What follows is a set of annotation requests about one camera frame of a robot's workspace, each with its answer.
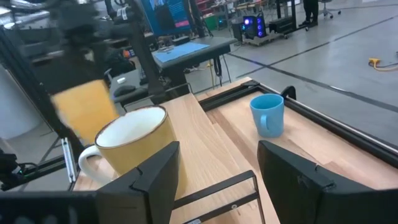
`gray floor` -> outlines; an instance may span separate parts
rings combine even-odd
[[[342,14],[335,13],[334,19],[323,19],[320,15],[319,26],[308,32],[299,30],[287,40],[275,40],[262,47],[231,46],[232,52],[225,59],[232,81],[248,76],[276,90],[294,85],[299,101],[398,145],[398,72],[382,73],[368,66],[369,57],[381,58],[383,63],[398,61],[398,2],[334,0],[328,7],[340,8]],[[303,19],[299,5],[297,21]],[[214,35],[230,36],[226,29]],[[194,93],[212,89],[206,65],[202,63],[203,70],[187,75]],[[229,81],[224,64],[222,81],[224,84]],[[59,144],[54,143],[54,133],[43,135],[48,131],[43,124],[7,143],[24,162],[61,155],[60,147],[47,152],[51,145]],[[66,172],[60,170],[16,190],[66,190],[67,187]]]

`mug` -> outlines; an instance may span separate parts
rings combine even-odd
[[[156,152],[176,141],[166,109],[146,106],[113,120],[95,136],[94,146],[85,149],[79,157],[80,169],[100,184],[111,178],[95,171],[88,163],[90,156],[105,158],[113,169],[123,175]],[[180,159],[177,195],[185,189],[185,169]]]
[[[276,138],[284,131],[284,98],[278,94],[264,94],[250,101],[250,109],[260,136]]]

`mug rim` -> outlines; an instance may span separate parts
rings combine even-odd
[[[99,144],[97,144],[97,140],[98,140],[98,137],[100,136],[100,134],[102,134],[102,132],[103,132],[109,125],[111,125],[112,123],[114,123],[117,119],[122,118],[123,116],[127,115],[127,114],[130,113],[130,112],[137,111],[137,110],[142,110],[142,109],[145,109],[145,108],[160,108],[160,109],[162,109],[162,110],[165,112],[165,113],[164,113],[163,119],[160,121],[160,123],[159,123],[158,125],[156,125],[153,129],[151,129],[151,131],[149,131],[148,133],[146,133],[146,134],[144,134],[144,135],[142,135],[142,136],[140,136],[140,137],[138,137],[138,138],[135,138],[135,139],[133,139],[133,140],[131,140],[131,141],[128,141],[128,142],[126,142],[126,143],[123,143],[123,144],[119,144],[119,145],[117,145],[117,146],[100,146]],[[122,116],[119,116],[119,117],[116,118],[116,119],[113,119],[113,120],[110,121],[108,124],[106,124],[105,126],[103,126],[103,127],[101,128],[101,130],[98,131],[98,133],[95,135],[95,138],[94,138],[94,145],[95,145],[96,147],[98,147],[98,148],[101,148],[101,149],[114,149],[115,147],[121,147],[121,146],[128,145],[128,144],[130,144],[130,143],[132,143],[132,142],[136,142],[136,141],[138,141],[138,140],[140,140],[140,139],[142,139],[142,138],[144,138],[144,137],[146,137],[146,136],[152,134],[154,131],[156,131],[156,129],[158,129],[158,128],[160,127],[160,125],[162,125],[162,124],[164,123],[164,121],[166,120],[166,118],[167,118],[167,116],[168,116],[168,112],[167,112],[166,108],[164,108],[163,106],[160,106],[160,105],[143,106],[143,107],[134,109],[134,110],[132,110],[132,111],[130,111],[130,112],[128,112],[128,113],[126,113],[126,114],[124,114],[124,115],[122,115]]]
[[[251,104],[251,103],[253,102],[253,100],[255,100],[255,99],[257,99],[257,98],[260,98],[260,97],[262,97],[262,96],[266,96],[266,95],[279,96],[279,98],[281,98],[282,100],[280,101],[279,104],[277,104],[277,105],[275,105],[275,106],[273,106],[273,107],[271,107],[271,108],[267,108],[267,109],[256,108],[256,107],[254,107],[254,106]],[[265,110],[271,110],[271,109],[273,109],[273,108],[275,108],[275,107],[278,107],[278,106],[280,106],[280,105],[283,105],[283,104],[284,104],[284,101],[285,101],[285,98],[283,98],[283,96],[281,96],[281,95],[279,95],[279,94],[276,94],[276,93],[265,93],[265,94],[262,94],[262,95],[259,95],[259,96],[254,97],[254,98],[250,101],[250,107],[253,108],[253,109],[255,109],[255,110],[263,110],[263,111],[265,111]]]

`monitor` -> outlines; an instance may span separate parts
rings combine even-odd
[[[156,36],[189,32],[188,0],[141,0],[144,14]]]

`blue mug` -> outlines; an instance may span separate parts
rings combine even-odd
[[[250,101],[250,109],[260,136],[276,138],[284,132],[284,98],[264,94]]]

